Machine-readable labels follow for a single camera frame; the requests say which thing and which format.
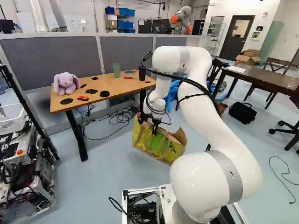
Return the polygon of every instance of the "yellow object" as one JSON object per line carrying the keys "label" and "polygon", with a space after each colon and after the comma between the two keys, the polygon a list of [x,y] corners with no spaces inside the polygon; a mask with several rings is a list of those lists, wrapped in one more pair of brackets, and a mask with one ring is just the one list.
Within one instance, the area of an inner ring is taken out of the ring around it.
{"label": "yellow object", "polygon": [[140,113],[135,116],[132,142],[133,147],[171,165],[178,157],[185,152],[187,144],[186,135],[182,128],[177,132],[170,133],[165,129],[158,127],[157,135],[152,135],[153,124],[143,122],[138,123]]}

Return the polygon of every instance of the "blue bin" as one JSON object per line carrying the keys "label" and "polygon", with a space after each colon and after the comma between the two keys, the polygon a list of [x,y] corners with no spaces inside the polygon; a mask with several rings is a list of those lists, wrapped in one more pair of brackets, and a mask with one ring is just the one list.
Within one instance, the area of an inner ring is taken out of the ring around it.
{"label": "blue bin", "polygon": [[118,8],[120,10],[120,15],[128,15],[128,8]]}
{"label": "blue bin", "polygon": [[126,21],[121,21],[121,20],[118,20],[117,21],[117,28],[126,28]]}
{"label": "blue bin", "polygon": [[135,10],[133,10],[133,9],[128,9],[128,15],[129,15],[129,16],[135,16]]}
{"label": "blue bin", "polygon": [[134,23],[127,21],[126,22],[126,28],[133,29],[134,28]]}
{"label": "blue bin", "polygon": [[126,34],[134,34],[135,30],[134,29],[125,29]]}
{"label": "blue bin", "polygon": [[114,15],[114,8],[113,7],[106,7],[105,8],[106,15]]}

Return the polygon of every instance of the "red emergency button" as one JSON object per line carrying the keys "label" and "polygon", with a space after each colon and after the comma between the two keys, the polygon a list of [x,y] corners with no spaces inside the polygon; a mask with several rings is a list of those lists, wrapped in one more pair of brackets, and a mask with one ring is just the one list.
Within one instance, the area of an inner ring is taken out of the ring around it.
{"label": "red emergency button", "polygon": [[23,150],[20,149],[17,151],[17,155],[21,155],[21,154],[23,154]]}

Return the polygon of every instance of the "black bag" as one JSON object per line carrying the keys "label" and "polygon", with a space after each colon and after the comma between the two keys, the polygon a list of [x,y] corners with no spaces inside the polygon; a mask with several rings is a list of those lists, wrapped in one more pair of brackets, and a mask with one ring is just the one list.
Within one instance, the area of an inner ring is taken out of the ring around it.
{"label": "black bag", "polygon": [[251,107],[252,105],[249,103],[235,102],[229,108],[228,114],[247,125],[256,119],[256,111]]}

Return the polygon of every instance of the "whiteboard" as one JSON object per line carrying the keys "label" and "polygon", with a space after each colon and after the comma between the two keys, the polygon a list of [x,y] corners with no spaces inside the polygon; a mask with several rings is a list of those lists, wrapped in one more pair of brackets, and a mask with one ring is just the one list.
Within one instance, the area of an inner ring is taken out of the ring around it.
{"label": "whiteboard", "polygon": [[[24,33],[35,32],[35,26],[31,12],[20,12],[18,13],[18,18],[20,21],[19,25]],[[69,32],[83,32],[83,27],[85,27],[85,32],[95,31],[93,15],[64,14],[64,19]],[[58,28],[58,23],[54,14],[46,14],[46,20],[50,30],[53,28]],[[86,20],[87,23],[82,24],[81,20]]]}

